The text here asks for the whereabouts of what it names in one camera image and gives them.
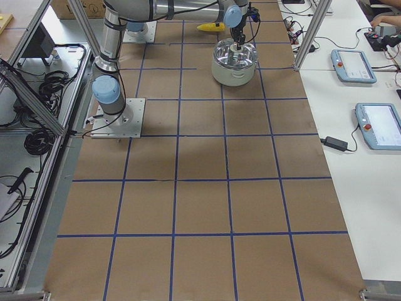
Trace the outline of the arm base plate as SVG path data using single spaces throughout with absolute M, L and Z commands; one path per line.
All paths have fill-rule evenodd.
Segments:
M 144 110 L 144 98 L 128 98 L 124 112 L 114 121 L 117 116 L 104 115 L 101 106 L 98 105 L 96 113 L 102 117 L 95 119 L 94 131 L 90 132 L 90 137 L 93 139 L 140 138 Z
M 156 21 L 147 23 L 128 22 L 123 37 L 123 43 L 153 43 L 155 40 L 156 28 Z

